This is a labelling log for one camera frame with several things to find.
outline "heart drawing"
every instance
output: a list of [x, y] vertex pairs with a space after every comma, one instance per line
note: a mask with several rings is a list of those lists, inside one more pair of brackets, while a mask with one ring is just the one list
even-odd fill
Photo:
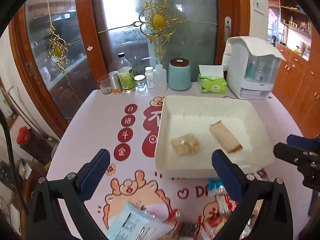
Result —
[[186, 199], [189, 196], [189, 190], [187, 188], [184, 188], [183, 190], [179, 190], [177, 192], [177, 196], [180, 199]]

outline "white plastic tray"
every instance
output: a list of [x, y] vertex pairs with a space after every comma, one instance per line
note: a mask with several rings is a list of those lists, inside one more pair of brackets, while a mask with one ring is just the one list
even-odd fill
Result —
[[[209, 127], [222, 120], [243, 146], [228, 154], [210, 133]], [[180, 156], [170, 140], [192, 133], [200, 141], [199, 153]], [[275, 160], [265, 126], [246, 100], [168, 96], [164, 100], [156, 144], [156, 168], [164, 177], [217, 178], [212, 153], [221, 149], [242, 171], [256, 172]]]

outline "wooden lid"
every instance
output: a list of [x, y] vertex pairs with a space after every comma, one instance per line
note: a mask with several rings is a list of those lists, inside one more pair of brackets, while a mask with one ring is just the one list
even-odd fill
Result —
[[189, 65], [189, 60], [185, 58], [174, 58], [170, 60], [170, 64], [175, 67], [186, 67]]

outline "teal canister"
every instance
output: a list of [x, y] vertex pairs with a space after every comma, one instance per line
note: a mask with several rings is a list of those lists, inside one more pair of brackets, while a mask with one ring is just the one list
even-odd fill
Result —
[[189, 60], [185, 58], [174, 58], [170, 61], [169, 87], [176, 91], [188, 90], [191, 87]]

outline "pink tablecloth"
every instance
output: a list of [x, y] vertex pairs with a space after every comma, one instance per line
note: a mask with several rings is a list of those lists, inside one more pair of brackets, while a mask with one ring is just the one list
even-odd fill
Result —
[[[224, 96], [201, 94], [196, 83], [184, 92], [168, 89], [162, 94], [149, 90], [102, 95], [101, 91], [95, 90], [68, 126], [47, 178], [63, 179], [69, 172], [78, 172], [101, 148], [107, 149], [111, 155], [111, 165], [92, 199], [85, 202], [103, 232], [113, 223], [126, 201], [164, 219], [175, 209], [194, 222], [212, 214], [216, 204], [207, 196], [207, 179], [166, 179], [155, 168], [153, 153], [162, 109], [161, 99], [173, 94]], [[235, 97], [231, 91], [227, 95]], [[271, 143], [285, 142], [290, 134], [301, 135], [288, 112], [273, 95], [271, 97], [250, 100], [267, 128]], [[277, 177], [284, 179], [292, 206], [294, 235], [297, 236], [308, 221], [312, 191], [302, 185], [303, 176], [293, 165], [276, 160], [265, 169], [270, 180]], [[65, 203], [60, 201], [60, 205], [71, 233], [80, 237]]]

